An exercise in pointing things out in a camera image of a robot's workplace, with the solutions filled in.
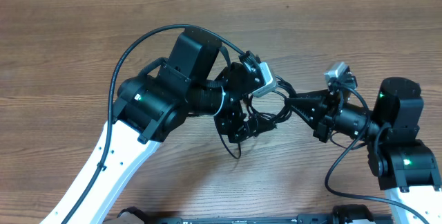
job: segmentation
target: wood grain surface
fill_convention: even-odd
[[[442,0],[0,0],[0,223],[38,223],[53,209],[102,132],[120,55],[145,32],[176,23],[252,50],[301,92],[324,88],[323,71],[337,61],[351,66],[370,107],[384,78],[419,82],[419,138],[442,166]],[[117,84],[169,56],[179,33],[137,47]],[[224,63],[216,62],[211,77]],[[256,101],[262,111],[280,106],[273,95]],[[288,216],[348,203],[388,213],[387,205],[327,192],[325,174],[342,150],[311,135],[293,117],[244,142],[235,161],[210,117],[188,119],[133,176],[108,217],[133,205],[185,218]],[[331,186],[383,196],[366,155],[349,153]]]

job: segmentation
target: wire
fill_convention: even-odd
[[[391,128],[391,127],[392,127],[392,125],[390,125],[388,122],[385,122],[385,123],[382,125],[381,129],[379,129],[378,134],[376,135],[376,138],[374,139],[374,144],[373,144],[373,147],[374,147],[374,153],[375,153],[375,154],[378,153],[378,148],[379,148],[379,138],[381,138],[381,134],[382,134],[382,132],[384,132],[384,130],[386,130],[386,129],[388,129],[388,128]]]
[[[279,75],[275,75],[275,77],[279,80],[278,81],[278,88],[284,89],[288,93],[289,97],[297,97],[295,89],[293,88],[293,86],[289,82],[286,82]],[[281,96],[284,100],[286,100],[288,98],[286,95],[284,95],[284,93],[281,93],[280,91],[274,90],[272,92]],[[292,110],[289,105],[285,104],[283,106],[283,108],[279,111],[279,113],[277,113],[277,114],[261,113],[252,106],[252,100],[253,100],[253,95],[250,95],[248,98],[246,98],[244,100],[244,102],[246,104],[247,112],[253,118],[262,118],[268,122],[271,122],[273,124],[277,124],[277,123],[285,122],[291,117]]]
[[[218,135],[220,136],[221,142],[222,142],[222,144],[224,145],[224,148],[226,148],[226,150],[229,152],[230,156],[232,156],[232,157],[235,158],[235,159],[240,159],[240,158],[241,158],[241,144],[238,143],[238,151],[239,151],[239,154],[238,154],[238,156],[235,156],[235,155],[230,151],[230,149],[227,147],[226,142],[224,142],[224,138],[222,138],[222,136],[221,136],[221,134],[220,134],[219,132],[218,132]]]
[[[337,142],[335,142],[335,141],[333,140],[333,136],[334,136],[335,134],[338,134],[338,133],[340,133],[340,132],[335,131],[335,132],[333,132],[333,133],[330,135],[330,137],[329,137],[330,142],[333,143],[334,145],[340,147],[340,148],[343,148],[343,149],[348,148],[348,147],[345,147],[345,146],[343,146],[343,145],[341,145],[341,144],[338,144]],[[352,148],[352,151],[357,150],[357,149],[360,149],[360,148],[362,148],[362,147],[364,147],[364,146],[366,146],[366,145],[367,145],[366,142],[364,142],[364,143],[362,143],[362,144],[358,144],[358,145],[356,145],[355,147]]]
[[[138,76],[146,77],[149,73],[151,73],[154,69],[161,66],[161,64],[167,63],[167,58],[160,57],[155,61],[151,62],[149,65],[145,66],[139,73]]]
[[[123,64],[124,60],[132,52],[132,50],[136,46],[138,46],[138,44],[140,44],[142,41],[144,41],[148,37],[150,37],[150,36],[152,36],[154,34],[157,34],[159,32],[165,31],[165,30],[172,30],[172,29],[176,29],[176,28],[199,28],[200,30],[207,31],[208,33],[210,33],[213,36],[217,37],[221,42],[223,42],[224,44],[226,44],[227,46],[232,48],[234,51],[240,53],[241,55],[244,54],[244,51],[240,50],[237,46],[233,45],[230,41],[227,41],[224,37],[221,37],[218,34],[216,34],[214,32],[211,32],[210,30],[207,30],[205,28],[201,28],[201,27],[194,26],[194,25],[191,25],[191,24],[173,24],[173,25],[163,26],[163,27],[157,28],[155,30],[152,30],[152,31],[142,35],[132,45],[130,45],[126,49],[126,51],[123,53],[123,55],[120,57],[117,65],[115,66],[115,70],[113,71],[112,79],[110,80],[109,96],[108,96],[108,122],[107,122],[108,124],[107,124],[107,132],[106,132],[106,143],[104,145],[102,158],[100,159],[100,161],[99,161],[99,163],[97,165],[97,169],[95,170],[95,172],[94,172],[92,178],[90,179],[88,185],[84,189],[84,191],[81,194],[81,196],[78,198],[77,202],[74,204],[73,208],[66,215],[66,217],[63,220],[63,222],[61,222],[62,224],[66,224],[70,220],[70,218],[73,216],[75,211],[77,211],[78,207],[81,205],[83,200],[86,198],[86,196],[88,195],[90,189],[92,188],[92,186],[94,185],[95,181],[97,180],[100,171],[104,168],[104,162],[106,161],[106,158],[107,158],[107,155],[108,155],[108,152],[109,152],[109,147],[111,146],[112,123],[113,123],[113,94],[115,92],[115,83],[117,81],[118,72],[119,72],[120,68],[122,67],[122,64]]]
[[[374,196],[361,196],[361,195],[356,195],[356,194],[342,193],[342,192],[338,192],[338,191],[332,189],[329,186],[329,179],[330,179],[330,176],[332,175],[333,170],[335,170],[335,168],[338,166],[339,162],[345,157],[345,155],[347,155],[347,153],[349,153],[352,150],[353,146],[363,137],[363,135],[365,134],[366,130],[368,129],[369,119],[370,119],[368,105],[365,102],[365,100],[362,98],[362,96],[358,92],[356,92],[354,89],[349,88],[349,87],[347,87],[345,85],[340,85],[340,88],[341,88],[341,90],[345,89],[345,90],[348,90],[350,93],[353,93],[361,101],[361,104],[363,105],[363,107],[365,109],[365,112],[367,114],[367,121],[365,122],[363,130],[356,136],[354,141],[348,146],[348,148],[346,148],[346,150],[338,157],[338,159],[336,159],[334,164],[330,167],[329,171],[327,172],[327,175],[325,176],[325,188],[327,188],[327,190],[329,192],[331,192],[332,194],[335,194],[337,196],[342,196],[342,197],[347,197],[347,198],[354,198],[354,199],[360,199],[360,200],[372,200],[372,201],[377,201],[377,202],[381,202],[381,203],[387,203],[387,204],[395,205],[395,206],[398,206],[398,207],[402,207],[403,209],[406,209],[407,211],[409,211],[412,214],[414,214],[415,216],[417,216],[425,224],[430,224],[416,210],[414,210],[411,207],[408,207],[407,205],[404,205],[402,203],[398,203],[398,202],[396,202],[394,200],[389,200],[389,199],[379,198],[379,197],[374,197]]]
[[[340,112],[343,110],[343,107],[344,107],[344,93],[342,90],[339,90],[339,97],[340,97],[340,101],[339,101],[339,106],[338,106],[338,114],[340,114]]]

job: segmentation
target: white robotic arm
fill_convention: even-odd
[[[127,55],[147,37],[174,28],[184,28],[184,32],[178,37],[169,58],[157,59],[138,76],[123,82],[113,102],[117,74]],[[241,63],[231,63],[222,44],[238,52]],[[218,53],[226,59],[227,67],[210,81],[207,77]],[[157,77],[150,76],[158,66]],[[328,89],[297,93],[289,82],[274,75],[257,55],[243,52],[209,30],[182,24],[146,33],[126,50],[113,73],[108,98],[108,121],[114,123],[110,125],[112,136],[106,142],[106,123],[89,160],[42,223],[101,223],[135,171],[189,116],[213,115],[221,141],[227,148],[222,135],[227,135],[230,143],[239,146],[247,138],[275,129],[277,123],[288,120],[293,112],[314,130],[313,136],[321,142],[327,142],[332,131],[354,138],[326,176],[325,185],[331,193],[395,204],[382,198],[344,194],[329,188],[328,179],[333,169],[357,147],[355,144],[359,140],[363,140],[358,148],[367,146],[370,169],[378,177],[380,188],[386,190],[387,198],[405,204],[404,208],[408,205],[415,209],[409,208],[417,216],[393,207],[396,223],[422,223],[420,218],[424,217],[431,224],[442,223],[442,182],[436,159],[430,149],[416,139],[423,109],[419,84],[399,77],[385,79],[376,105],[370,111],[356,92],[356,77],[345,63],[334,64],[325,73],[325,79]],[[286,94],[274,91],[276,87]],[[259,113],[252,107],[253,96],[260,97],[272,91],[285,99],[278,114]],[[361,101],[363,108],[347,102],[350,93]],[[249,112],[247,121],[241,101]],[[103,156],[108,147],[107,157]]]
[[[42,224],[61,223],[83,193],[102,157],[106,141],[106,127],[107,123],[83,169],[62,200],[41,222]],[[132,175],[161,144],[155,141],[142,144],[137,140],[140,134],[122,121],[117,121],[113,125],[112,132],[105,167],[69,223],[102,223]]]

